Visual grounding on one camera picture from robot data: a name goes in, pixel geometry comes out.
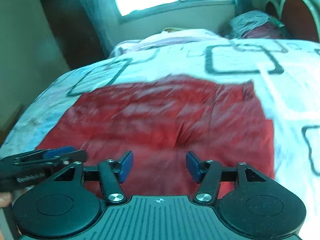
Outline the person's left hand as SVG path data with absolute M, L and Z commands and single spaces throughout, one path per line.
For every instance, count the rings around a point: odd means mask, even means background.
M 0 208 L 7 207 L 12 202 L 12 194 L 10 192 L 0 193 Z

